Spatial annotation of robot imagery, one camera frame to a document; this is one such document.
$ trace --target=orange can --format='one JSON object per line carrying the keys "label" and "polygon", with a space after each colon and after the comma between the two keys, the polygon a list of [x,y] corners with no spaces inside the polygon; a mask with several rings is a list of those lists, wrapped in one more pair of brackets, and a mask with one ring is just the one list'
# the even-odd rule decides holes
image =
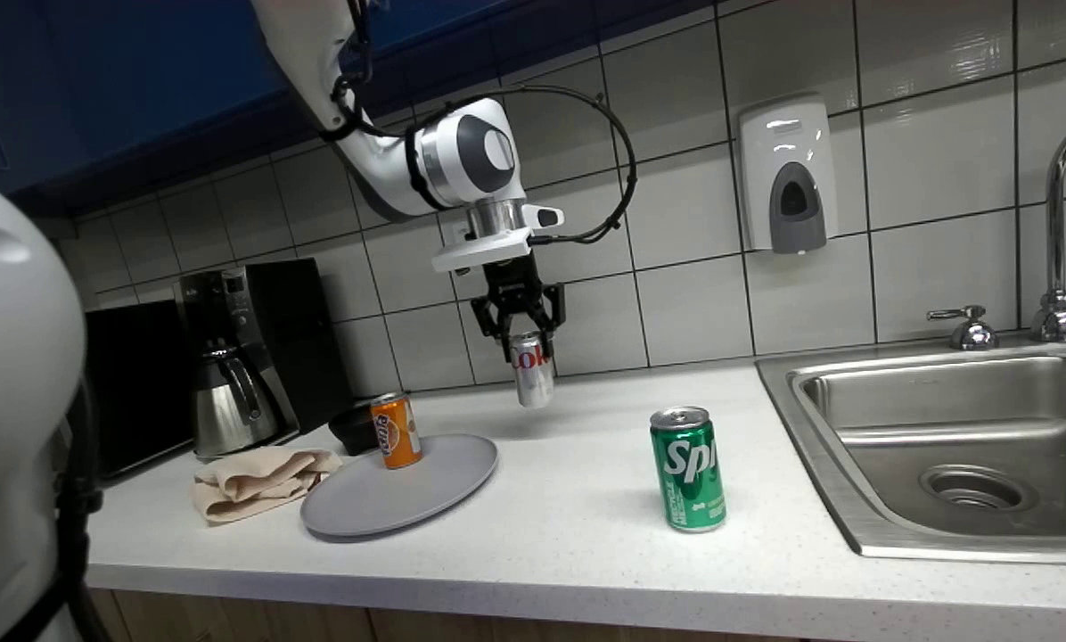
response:
{"label": "orange can", "polygon": [[378,447],[387,455],[387,468],[412,468],[421,461],[421,440],[414,427],[414,404],[402,392],[387,392],[370,404],[375,426],[378,426]]}

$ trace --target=white soap dispenser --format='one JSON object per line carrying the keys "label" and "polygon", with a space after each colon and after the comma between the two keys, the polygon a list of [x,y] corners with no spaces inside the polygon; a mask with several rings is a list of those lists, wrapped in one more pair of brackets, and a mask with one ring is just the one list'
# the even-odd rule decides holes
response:
{"label": "white soap dispenser", "polygon": [[828,106],[817,96],[742,113],[746,243],[810,252],[838,237]]}

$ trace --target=gray plate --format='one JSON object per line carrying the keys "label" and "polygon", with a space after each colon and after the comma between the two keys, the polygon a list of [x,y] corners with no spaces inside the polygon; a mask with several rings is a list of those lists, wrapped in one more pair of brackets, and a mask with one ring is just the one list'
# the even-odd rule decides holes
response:
{"label": "gray plate", "polygon": [[346,461],[307,495],[307,529],[340,541],[383,539],[454,511],[484,487],[500,462],[496,441],[477,435],[421,440],[421,453],[401,472],[390,472],[378,448]]}

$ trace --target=tile backsplash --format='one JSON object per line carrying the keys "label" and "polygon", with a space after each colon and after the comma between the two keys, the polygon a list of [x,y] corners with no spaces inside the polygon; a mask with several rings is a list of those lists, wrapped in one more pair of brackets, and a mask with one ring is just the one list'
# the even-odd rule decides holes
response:
{"label": "tile backsplash", "polygon": [[[927,309],[961,304],[1001,329],[1037,309],[1066,0],[721,4],[484,87],[604,96],[639,147],[629,225],[538,248],[541,278],[566,281],[561,373],[946,335]],[[742,252],[739,113],[798,94],[832,106],[843,239],[810,256]],[[607,122],[551,96],[507,106],[531,200],[563,206],[563,232],[604,221],[626,161]],[[466,306],[482,276],[430,266],[462,237],[456,212],[383,221],[350,169],[307,141],[85,213],[56,247],[85,306],[172,298],[205,266],[315,256],[343,361],[378,392],[510,378]]]}

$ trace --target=small can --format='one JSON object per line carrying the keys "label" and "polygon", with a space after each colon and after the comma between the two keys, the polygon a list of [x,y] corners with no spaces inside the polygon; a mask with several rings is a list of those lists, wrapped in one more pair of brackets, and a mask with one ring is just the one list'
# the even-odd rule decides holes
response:
{"label": "small can", "polygon": [[387,468],[412,468],[421,461],[421,440],[414,427],[414,404],[402,392],[387,392],[370,404],[370,416],[378,426],[378,447]]}
{"label": "small can", "polygon": [[723,520],[723,485],[712,422],[702,405],[666,405],[649,416],[665,506],[676,533],[712,533]]}
{"label": "small can", "polygon": [[510,367],[519,373],[521,405],[546,405],[552,398],[558,373],[541,335],[513,335]]}

